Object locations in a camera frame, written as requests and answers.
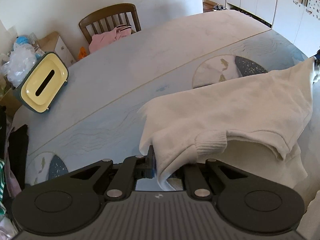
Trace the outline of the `white kitchen cabinets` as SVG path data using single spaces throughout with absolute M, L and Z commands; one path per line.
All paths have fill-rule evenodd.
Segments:
M 205 0 L 268 25 L 306 56 L 319 51 L 319 0 Z

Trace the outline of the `clear plastic bag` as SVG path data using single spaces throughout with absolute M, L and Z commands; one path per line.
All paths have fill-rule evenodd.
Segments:
M 9 61 L 1 66 L 1 73 L 16 88 L 25 79 L 37 62 L 36 53 L 31 44 L 14 44 Z

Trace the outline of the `blue patterned table mat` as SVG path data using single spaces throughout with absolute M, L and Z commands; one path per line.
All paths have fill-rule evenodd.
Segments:
M 249 59 L 265 70 L 286 69 L 306 59 L 287 39 L 268 30 L 233 41 L 228 36 L 173 46 L 151 43 L 147 31 L 81 60 L 70 68 L 67 86 L 50 111 L 27 113 L 29 150 L 25 181 L 55 175 L 104 158 L 121 162 L 138 154 L 143 123 L 137 111 L 147 101 L 201 85 L 201 63 L 225 55 Z

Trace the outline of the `white cabinet with wood top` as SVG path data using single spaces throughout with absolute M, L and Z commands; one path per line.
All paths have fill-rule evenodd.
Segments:
M 46 37 L 38 40 L 38 42 L 42 51 L 45 53 L 55 52 L 67 68 L 76 63 L 76 59 L 73 57 L 57 31 L 50 33 Z

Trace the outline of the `brown wooden chair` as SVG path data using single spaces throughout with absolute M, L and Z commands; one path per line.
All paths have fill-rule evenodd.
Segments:
M 132 3 L 119 3 L 99 9 L 83 18 L 78 26 L 88 44 L 93 35 L 111 31 L 118 25 L 133 26 L 133 33 L 141 31 L 137 8 Z

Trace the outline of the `yellow green tissue box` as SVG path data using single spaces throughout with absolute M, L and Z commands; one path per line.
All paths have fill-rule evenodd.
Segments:
M 55 52 L 47 52 L 26 75 L 22 83 L 14 88 L 13 95 L 36 113 L 50 110 L 56 96 L 67 84 L 69 71 Z

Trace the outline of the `dark clothes pile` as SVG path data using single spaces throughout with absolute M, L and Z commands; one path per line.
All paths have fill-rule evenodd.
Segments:
M 28 126 L 9 126 L 6 107 L 1 107 L 1 195 L 15 198 L 25 188 Z

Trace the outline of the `white sweater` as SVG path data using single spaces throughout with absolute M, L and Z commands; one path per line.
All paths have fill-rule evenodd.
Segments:
M 285 70 L 251 75 L 164 95 L 147 102 L 139 149 L 152 146 L 156 176 L 165 191 L 185 164 L 217 158 L 295 187 L 307 177 L 298 138 L 312 116 L 311 57 Z

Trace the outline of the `orange item by cabinet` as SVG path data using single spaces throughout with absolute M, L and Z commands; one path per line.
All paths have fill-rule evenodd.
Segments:
M 87 56 L 87 51 L 86 51 L 85 47 L 81 47 L 79 50 L 79 53 L 78 53 L 78 61 L 85 58 L 86 56 Z

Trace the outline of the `pink garment on chair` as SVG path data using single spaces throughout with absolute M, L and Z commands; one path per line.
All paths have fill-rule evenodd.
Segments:
M 89 52 L 94 53 L 95 51 L 104 48 L 121 38 L 130 36 L 131 34 L 132 27 L 131 25 L 127 24 L 118 25 L 111 31 L 107 31 L 101 34 L 95 34 L 93 35 L 92 41 L 89 44 Z

